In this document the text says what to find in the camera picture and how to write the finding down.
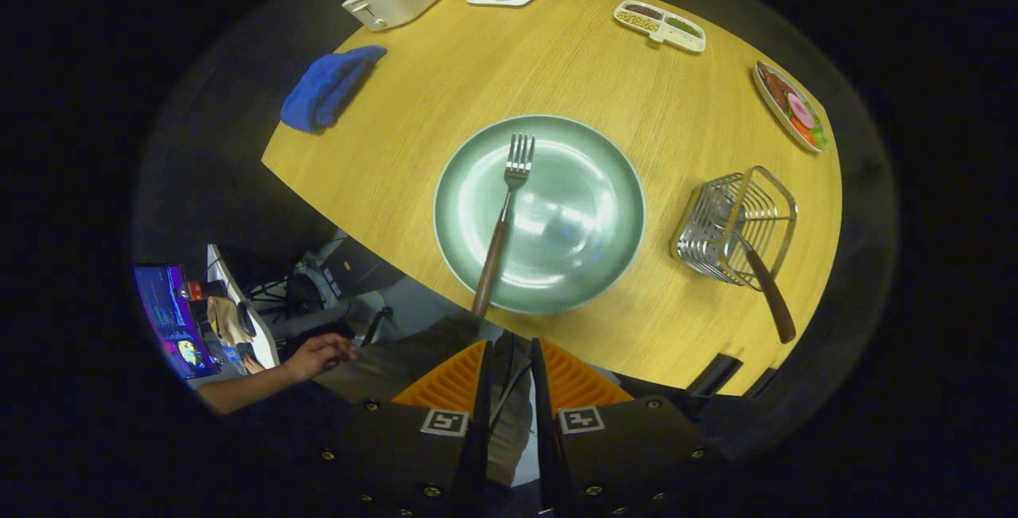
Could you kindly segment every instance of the hand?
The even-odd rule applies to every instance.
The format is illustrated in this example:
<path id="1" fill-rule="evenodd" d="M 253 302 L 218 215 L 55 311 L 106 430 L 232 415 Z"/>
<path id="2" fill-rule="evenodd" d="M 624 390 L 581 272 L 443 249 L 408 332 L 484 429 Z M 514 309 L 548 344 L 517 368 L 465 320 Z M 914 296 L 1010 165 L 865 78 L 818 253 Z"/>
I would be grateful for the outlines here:
<path id="1" fill-rule="evenodd" d="M 338 334 L 320 334 L 304 342 L 293 357 L 283 363 L 295 383 L 301 383 L 331 369 L 341 361 L 357 358 L 356 345 Z"/>
<path id="2" fill-rule="evenodd" d="M 262 363 L 259 363 L 254 359 L 251 359 L 250 355 L 244 355 L 244 359 L 242 362 L 244 366 L 247 366 L 247 372 L 259 373 L 265 370 L 265 366 L 262 366 Z"/>

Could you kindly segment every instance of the salad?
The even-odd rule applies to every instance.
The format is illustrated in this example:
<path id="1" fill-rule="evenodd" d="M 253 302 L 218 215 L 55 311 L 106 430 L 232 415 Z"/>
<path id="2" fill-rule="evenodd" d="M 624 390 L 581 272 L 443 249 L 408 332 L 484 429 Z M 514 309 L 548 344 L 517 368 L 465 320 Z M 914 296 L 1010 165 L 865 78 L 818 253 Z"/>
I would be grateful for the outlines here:
<path id="1" fill-rule="evenodd" d="M 762 62 L 756 61 L 756 73 L 764 80 L 764 87 L 767 87 L 775 104 L 784 112 L 803 140 L 817 151 L 828 152 L 827 134 L 824 133 L 821 118 L 809 101 L 799 98 L 788 82 L 772 72 Z"/>

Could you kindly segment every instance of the wooden table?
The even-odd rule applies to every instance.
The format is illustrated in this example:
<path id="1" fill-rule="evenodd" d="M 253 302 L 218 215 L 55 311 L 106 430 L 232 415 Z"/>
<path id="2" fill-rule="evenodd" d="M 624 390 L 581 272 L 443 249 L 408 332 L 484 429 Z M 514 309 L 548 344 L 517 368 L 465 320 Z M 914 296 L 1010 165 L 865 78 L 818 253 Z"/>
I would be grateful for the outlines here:
<path id="1" fill-rule="evenodd" d="M 718 352 L 734 355 L 743 365 L 721 392 L 741 395 L 768 366 L 781 365 L 798 339 L 778 341 L 762 294 L 669 257 L 670 239 L 693 188 L 753 164 L 768 167 L 799 206 L 778 285 L 801 337 L 838 245 L 834 134 L 829 155 L 793 143 L 753 87 L 751 66 L 770 64 L 767 55 L 679 7 L 640 0 L 690 17 L 706 33 L 698 55 L 652 46 L 614 20 L 621 1 L 533 0 L 510 8 L 439 0 L 405 25 L 360 28 L 338 53 L 379 44 L 389 54 L 349 108 L 320 136 L 280 123 L 262 162 L 369 249 L 469 308 L 472 293 L 447 269 L 433 229 L 445 164 L 475 131 L 510 116 L 545 113 L 593 126 L 626 153 L 646 195 L 646 232 L 632 267 L 574 311 L 494 308 L 488 319 L 605 368 L 678 388 Z M 816 111 L 829 124 L 823 106 Z"/>

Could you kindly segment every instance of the black background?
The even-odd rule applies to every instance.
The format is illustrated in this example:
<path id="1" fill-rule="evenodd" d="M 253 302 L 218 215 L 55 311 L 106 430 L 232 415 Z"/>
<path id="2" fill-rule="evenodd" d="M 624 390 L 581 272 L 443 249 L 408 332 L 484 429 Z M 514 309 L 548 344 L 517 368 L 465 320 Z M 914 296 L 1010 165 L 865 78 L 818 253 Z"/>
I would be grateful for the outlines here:
<path id="1" fill-rule="evenodd" d="M 44 514 L 95 502 L 124 514 L 342 515 L 217 437 L 213 417 L 138 352 L 142 334 L 124 329 L 134 322 L 125 227 L 153 116 L 185 66 L 263 1 L 5 3 L 21 152 L 12 204 L 27 224 L 11 249 L 30 303 L 14 325 L 35 363 L 14 385 L 14 418 L 32 430 L 17 441 L 30 454 L 16 472 Z M 1013 433 L 1004 338 L 992 329 L 1013 319 L 995 292 L 1009 282 L 1013 243 L 1003 210 L 1016 148 L 1003 123 L 1013 0 L 765 1 L 868 100 L 898 173 L 901 274 L 849 382 L 778 449 L 704 493 L 704 515 L 1002 513 Z"/>

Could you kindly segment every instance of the tomato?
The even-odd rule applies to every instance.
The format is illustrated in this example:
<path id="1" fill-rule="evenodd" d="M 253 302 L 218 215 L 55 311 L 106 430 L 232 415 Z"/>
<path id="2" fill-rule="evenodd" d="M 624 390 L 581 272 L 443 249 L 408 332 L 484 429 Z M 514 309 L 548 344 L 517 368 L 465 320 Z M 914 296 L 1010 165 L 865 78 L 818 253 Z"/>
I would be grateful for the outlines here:
<path id="1" fill-rule="evenodd" d="M 806 138 L 806 141 L 808 141 L 808 143 L 812 146 L 812 148 L 817 148 L 816 138 L 813 137 L 813 133 L 811 133 L 811 131 L 807 129 L 805 124 L 799 122 L 799 119 L 795 118 L 795 116 L 792 116 L 792 118 L 789 118 L 788 120 L 789 122 L 792 122 L 792 126 L 795 126 L 795 129 L 799 130 L 799 133 L 802 134 L 802 137 Z"/>

